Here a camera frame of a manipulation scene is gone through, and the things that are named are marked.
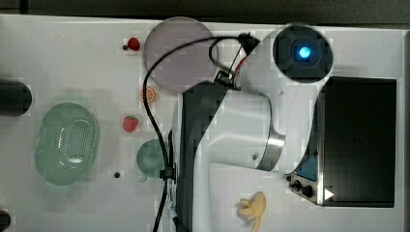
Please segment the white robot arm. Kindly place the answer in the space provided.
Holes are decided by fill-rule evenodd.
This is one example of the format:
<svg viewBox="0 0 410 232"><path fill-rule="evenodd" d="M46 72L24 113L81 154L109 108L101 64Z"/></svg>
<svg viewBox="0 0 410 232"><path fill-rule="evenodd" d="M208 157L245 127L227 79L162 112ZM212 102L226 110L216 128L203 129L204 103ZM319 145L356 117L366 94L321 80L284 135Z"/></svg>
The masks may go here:
<svg viewBox="0 0 410 232"><path fill-rule="evenodd" d="M330 43L301 24L239 41L246 57L233 77L190 87L174 110L178 232L212 232L212 164L289 174L308 147L314 108L333 68Z"/></svg>

